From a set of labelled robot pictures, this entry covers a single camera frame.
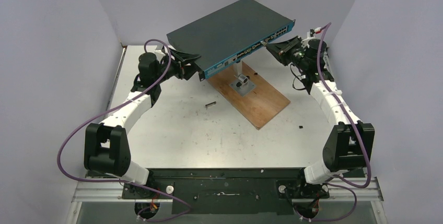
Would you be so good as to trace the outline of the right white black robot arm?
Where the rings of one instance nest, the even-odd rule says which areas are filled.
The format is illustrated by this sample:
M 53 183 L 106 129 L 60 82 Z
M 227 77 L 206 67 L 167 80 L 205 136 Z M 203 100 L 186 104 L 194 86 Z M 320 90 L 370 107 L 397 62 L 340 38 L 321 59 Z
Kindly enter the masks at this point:
M 354 114 L 337 89 L 324 59 L 327 43 L 315 37 L 294 37 L 266 43 L 265 47 L 278 62 L 298 69 L 303 89 L 316 100 L 332 126 L 321 160 L 304 168 L 304 177 L 295 183 L 296 192 L 308 197 L 316 191 L 316 184 L 332 177 L 354 169 L 370 170 L 375 129 Z

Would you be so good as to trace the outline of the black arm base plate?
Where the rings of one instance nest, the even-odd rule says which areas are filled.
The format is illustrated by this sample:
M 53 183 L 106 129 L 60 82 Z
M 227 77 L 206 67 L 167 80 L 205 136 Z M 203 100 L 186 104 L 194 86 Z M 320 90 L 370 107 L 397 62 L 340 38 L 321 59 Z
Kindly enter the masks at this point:
M 172 213 L 291 215 L 290 201 L 311 210 L 315 201 L 329 199 L 332 188 L 309 184 L 300 168 L 286 169 L 152 169 L 147 185 L 165 195 L 124 184 L 123 199 L 158 203 L 175 196 Z

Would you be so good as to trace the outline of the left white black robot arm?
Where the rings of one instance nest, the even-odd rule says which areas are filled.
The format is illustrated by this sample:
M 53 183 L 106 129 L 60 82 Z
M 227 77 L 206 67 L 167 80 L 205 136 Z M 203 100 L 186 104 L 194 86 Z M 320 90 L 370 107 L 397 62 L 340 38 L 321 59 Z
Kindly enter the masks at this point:
M 195 62 L 201 58 L 198 54 L 161 50 L 164 56 L 160 60 L 152 52 L 139 56 L 138 74 L 124 106 L 100 123 L 90 123 L 85 131 L 85 168 L 136 183 L 135 191 L 142 198 L 152 197 L 156 184 L 148 179 L 148 169 L 132 161 L 127 134 L 158 101 L 160 84 L 171 77 L 189 80 L 198 72 Z

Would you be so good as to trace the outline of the dark transceiver module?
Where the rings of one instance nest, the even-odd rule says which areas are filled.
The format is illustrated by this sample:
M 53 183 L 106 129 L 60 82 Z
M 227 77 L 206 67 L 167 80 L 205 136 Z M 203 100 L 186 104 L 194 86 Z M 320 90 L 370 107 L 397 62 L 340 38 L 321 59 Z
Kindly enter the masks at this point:
M 214 106 L 214 105 L 216 105 L 216 101 L 213 101 L 213 102 L 211 102 L 211 103 L 208 103 L 208 104 L 206 104 L 205 105 L 205 108 L 207 109 L 207 108 L 209 108 L 209 107 L 211 107 L 211 106 Z

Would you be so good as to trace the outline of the teal grey network switch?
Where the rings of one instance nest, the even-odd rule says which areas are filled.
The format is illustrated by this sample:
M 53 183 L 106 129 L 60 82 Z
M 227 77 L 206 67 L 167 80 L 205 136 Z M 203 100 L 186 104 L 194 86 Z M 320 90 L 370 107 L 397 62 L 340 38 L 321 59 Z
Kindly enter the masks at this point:
M 238 0 L 167 34 L 178 52 L 200 56 L 194 64 L 208 79 L 290 32 L 289 19 L 255 0 Z

